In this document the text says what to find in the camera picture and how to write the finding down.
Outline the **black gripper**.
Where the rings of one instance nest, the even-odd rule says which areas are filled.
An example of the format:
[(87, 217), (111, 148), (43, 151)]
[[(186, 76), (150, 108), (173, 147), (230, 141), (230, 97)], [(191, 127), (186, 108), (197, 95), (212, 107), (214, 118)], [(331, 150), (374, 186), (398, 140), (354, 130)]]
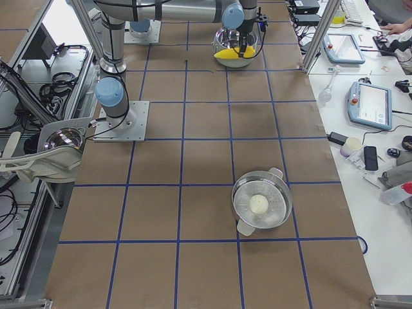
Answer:
[(243, 13), (244, 20), (237, 28), (239, 32), (239, 57), (243, 57), (244, 53), (250, 52), (250, 35), (255, 23), (263, 23), (268, 25), (268, 17), (261, 12), (261, 8), (258, 6), (257, 0), (240, 0), (239, 1)]

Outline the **person hand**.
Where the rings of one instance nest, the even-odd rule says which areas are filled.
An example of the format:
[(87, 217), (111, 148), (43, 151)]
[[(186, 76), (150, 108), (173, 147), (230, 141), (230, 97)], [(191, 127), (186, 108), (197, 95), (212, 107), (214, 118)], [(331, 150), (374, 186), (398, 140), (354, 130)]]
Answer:
[(400, 34), (405, 32), (409, 28), (408, 25), (402, 23), (402, 24), (387, 24), (385, 26), (381, 26), (381, 30), (385, 30), (388, 32), (388, 35), (391, 34)]

